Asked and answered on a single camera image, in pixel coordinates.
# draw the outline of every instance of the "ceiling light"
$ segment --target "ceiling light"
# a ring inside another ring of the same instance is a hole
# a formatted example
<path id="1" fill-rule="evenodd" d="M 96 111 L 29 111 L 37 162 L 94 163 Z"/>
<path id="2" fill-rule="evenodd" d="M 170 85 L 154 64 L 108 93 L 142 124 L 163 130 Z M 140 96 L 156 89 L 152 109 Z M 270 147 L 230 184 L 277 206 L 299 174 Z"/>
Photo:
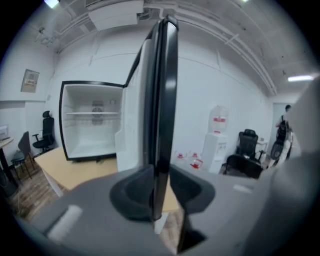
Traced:
<path id="1" fill-rule="evenodd" d="M 301 82 L 301 81 L 312 81 L 315 78 L 311 75 L 300 75 L 300 76 L 291 76 L 288 78 L 290 83 L 292 82 Z"/>
<path id="2" fill-rule="evenodd" d="M 60 0 L 44 0 L 44 2 L 53 9 L 57 4 L 59 4 Z"/>

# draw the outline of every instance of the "framed picture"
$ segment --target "framed picture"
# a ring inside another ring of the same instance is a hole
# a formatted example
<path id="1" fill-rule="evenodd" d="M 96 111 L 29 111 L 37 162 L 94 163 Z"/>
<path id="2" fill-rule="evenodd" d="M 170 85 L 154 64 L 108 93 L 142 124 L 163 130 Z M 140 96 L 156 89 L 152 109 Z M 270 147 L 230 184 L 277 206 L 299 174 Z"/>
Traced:
<path id="1" fill-rule="evenodd" d="M 39 76 L 40 76 L 39 72 L 26 69 L 24 73 L 23 82 L 22 82 L 21 92 L 35 94 Z"/>

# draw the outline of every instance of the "table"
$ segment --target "table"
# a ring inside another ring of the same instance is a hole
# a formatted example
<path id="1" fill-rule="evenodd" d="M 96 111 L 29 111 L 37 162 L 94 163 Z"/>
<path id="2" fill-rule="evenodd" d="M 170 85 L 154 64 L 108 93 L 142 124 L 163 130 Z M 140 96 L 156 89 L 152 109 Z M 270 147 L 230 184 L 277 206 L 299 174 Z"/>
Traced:
<path id="1" fill-rule="evenodd" d="M 62 197 L 64 193 L 57 183 L 70 191 L 87 181 L 118 172 L 116 158 L 105 159 L 100 162 L 67 161 L 62 147 L 38 156 L 35 158 L 35 161 L 42 168 L 48 182 L 59 197 Z M 164 198 L 163 213 L 169 213 L 178 209 L 179 203 L 169 180 Z"/>
<path id="2" fill-rule="evenodd" d="M 8 177 L 9 181 L 12 182 L 18 188 L 19 185 L 9 169 L 9 166 L 8 166 L 8 163 L 6 160 L 6 156 L 5 156 L 5 153 L 3 150 L 3 148 L 5 146 L 7 146 L 8 144 L 10 144 L 13 141 L 14 141 L 14 138 L 8 138 L 8 139 L 5 139 L 0 142 L 0 161 L 1 161 L 5 175 Z"/>

